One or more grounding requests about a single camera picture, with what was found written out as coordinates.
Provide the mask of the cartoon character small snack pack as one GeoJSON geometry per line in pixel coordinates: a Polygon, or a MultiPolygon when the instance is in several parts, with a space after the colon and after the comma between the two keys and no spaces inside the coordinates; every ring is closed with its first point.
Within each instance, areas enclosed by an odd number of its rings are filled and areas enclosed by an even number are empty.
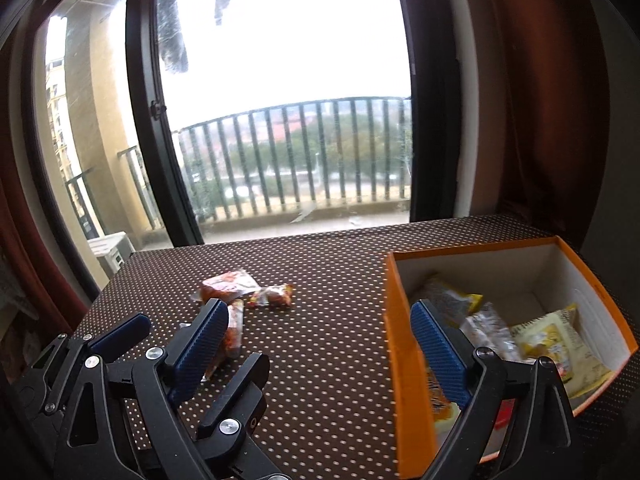
{"type": "Polygon", "coordinates": [[[460,415],[460,408],[446,398],[444,390],[429,367],[426,369],[426,377],[433,411],[436,443],[441,446],[456,423],[460,415]]]}

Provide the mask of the yellow cartoon snack bag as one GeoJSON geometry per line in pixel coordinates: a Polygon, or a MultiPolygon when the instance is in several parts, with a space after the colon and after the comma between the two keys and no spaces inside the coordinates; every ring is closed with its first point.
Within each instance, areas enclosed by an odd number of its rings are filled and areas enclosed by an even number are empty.
{"type": "Polygon", "coordinates": [[[569,306],[510,327],[515,343],[526,358],[546,356],[555,362],[570,399],[600,388],[612,375],[578,334],[578,305],[569,306]]]}

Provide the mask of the red white snack bag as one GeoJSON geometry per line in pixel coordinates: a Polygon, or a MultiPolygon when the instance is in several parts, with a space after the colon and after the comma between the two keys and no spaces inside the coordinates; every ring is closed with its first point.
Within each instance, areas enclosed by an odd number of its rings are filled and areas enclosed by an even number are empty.
{"type": "Polygon", "coordinates": [[[509,327],[491,302],[485,302],[468,316],[460,325],[460,330],[475,348],[489,348],[505,361],[521,362],[523,359],[509,327]]]}

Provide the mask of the orange cardboard box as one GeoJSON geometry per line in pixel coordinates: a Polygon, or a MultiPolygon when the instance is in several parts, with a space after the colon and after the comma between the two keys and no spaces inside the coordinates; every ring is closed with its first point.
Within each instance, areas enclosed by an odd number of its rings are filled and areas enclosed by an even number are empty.
{"type": "Polygon", "coordinates": [[[468,397],[446,381],[447,365],[424,356],[411,307],[430,302],[475,347],[529,364],[552,359],[574,414],[607,393],[639,338],[593,272],[562,238],[392,252],[384,321],[396,413],[397,471],[427,470],[468,397]]]}

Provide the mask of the olive yellow snack bag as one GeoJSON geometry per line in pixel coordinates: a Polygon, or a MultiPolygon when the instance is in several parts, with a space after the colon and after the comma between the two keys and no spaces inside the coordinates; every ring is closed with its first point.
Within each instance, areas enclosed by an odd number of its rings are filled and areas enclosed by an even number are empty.
{"type": "Polygon", "coordinates": [[[416,298],[428,301],[452,327],[459,327],[481,306],[484,297],[474,292],[462,292],[438,275],[430,276],[416,292],[416,298]]]}

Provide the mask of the white air conditioner unit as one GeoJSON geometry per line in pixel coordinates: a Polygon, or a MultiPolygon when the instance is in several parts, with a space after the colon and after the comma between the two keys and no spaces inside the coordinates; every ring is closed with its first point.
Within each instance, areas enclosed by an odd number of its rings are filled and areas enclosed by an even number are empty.
{"type": "Polygon", "coordinates": [[[124,231],[92,238],[88,244],[108,278],[112,278],[136,252],[124,231]]]}

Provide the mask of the long red white snack stick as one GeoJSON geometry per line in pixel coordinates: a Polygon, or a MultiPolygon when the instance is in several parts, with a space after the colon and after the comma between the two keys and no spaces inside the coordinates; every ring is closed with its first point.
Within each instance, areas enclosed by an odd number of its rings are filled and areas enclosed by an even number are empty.
{"type": "Polygon", "coordinates": [[[226,359],[237,359],[241,353],[243,336],[244,302],[242,299],[235,299],[228,304],[228,327],[224,332],[224,338],[206,368],[201,382],[208,382],[212,379],[214,371],[226,359]]]}

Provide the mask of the red brown snack wrapper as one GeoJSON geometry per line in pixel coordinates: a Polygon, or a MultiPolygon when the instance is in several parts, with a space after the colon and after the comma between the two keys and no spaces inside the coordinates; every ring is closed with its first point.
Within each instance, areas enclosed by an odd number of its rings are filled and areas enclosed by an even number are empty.
{"type": "Polygon", "coordinates": [[[260,285],[245,270],[228,271],[201,281],[190,299],[198,304],[206,304],[209,299],[220,299],[230,304],[259,289],[260,285]]]}

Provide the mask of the small wrapped candy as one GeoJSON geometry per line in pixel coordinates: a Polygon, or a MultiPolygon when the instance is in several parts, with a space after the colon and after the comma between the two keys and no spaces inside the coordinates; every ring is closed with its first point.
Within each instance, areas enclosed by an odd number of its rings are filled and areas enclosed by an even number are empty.
{"type": "Polygon", "coordinates": [[[253,292],[246,300],[247,307],[290,308],[293,304],[292,284],[270,285],[253,292]]]}

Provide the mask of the brown polka dot tablecloth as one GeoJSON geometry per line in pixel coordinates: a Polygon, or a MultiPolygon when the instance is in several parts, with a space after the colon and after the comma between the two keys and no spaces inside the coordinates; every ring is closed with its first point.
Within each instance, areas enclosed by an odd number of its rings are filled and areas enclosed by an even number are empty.
{"type": "Polygon", "coordinates": [[[271,362],[268,408],[256,438],[296,479],[393,479],[399,455],[383,322],[391,252],[540,237],[511,217],[488,216],[138,252],[77,329],[95,335],[146,314],[160,346],[198,308],[198,282],[235,269],[259,283],[291,283],[292,307],[249,310],[243,348],[271,362]]]}

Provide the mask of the balcony metal railing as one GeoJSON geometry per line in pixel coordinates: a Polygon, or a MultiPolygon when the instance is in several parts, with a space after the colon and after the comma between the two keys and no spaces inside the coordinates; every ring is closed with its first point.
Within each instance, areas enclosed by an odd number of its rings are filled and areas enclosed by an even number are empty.
{"type": "MultiPolygon", "coordinates": [[[[137,249],[170,239],[129,105],[47,102],[47,137],[85,237],[124,232],[137,249]]],[[[351,96],[168,114],[170,151],[203,240],[266,224],[405,210],[412,104],[351,96]]]]}

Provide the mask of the red brown curtain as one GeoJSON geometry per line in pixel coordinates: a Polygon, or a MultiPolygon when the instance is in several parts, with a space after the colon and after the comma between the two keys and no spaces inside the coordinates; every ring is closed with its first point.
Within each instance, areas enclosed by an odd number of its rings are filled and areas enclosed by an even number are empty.
{"type": "Polygon", "coordinates": [[[590,0],[491,0],[506,72],[499,206],[577,248],[601,191],[610,85],[590,0]]]}

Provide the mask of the black window frame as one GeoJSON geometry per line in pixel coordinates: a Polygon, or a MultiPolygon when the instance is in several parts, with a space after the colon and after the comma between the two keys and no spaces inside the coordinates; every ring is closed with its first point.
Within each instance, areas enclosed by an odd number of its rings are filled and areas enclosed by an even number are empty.
{"type": "MultiPolygon", "coordinates": [[[[171,146],[156,39],[156,0],[127,0],[126,65],[134,125],[160,215],[176,247],[201,245],[171,146]]],[[[400,0],[411,73],[411,221],[451,218],[462,137],[461,68],[451,0],[400,0]]]]}

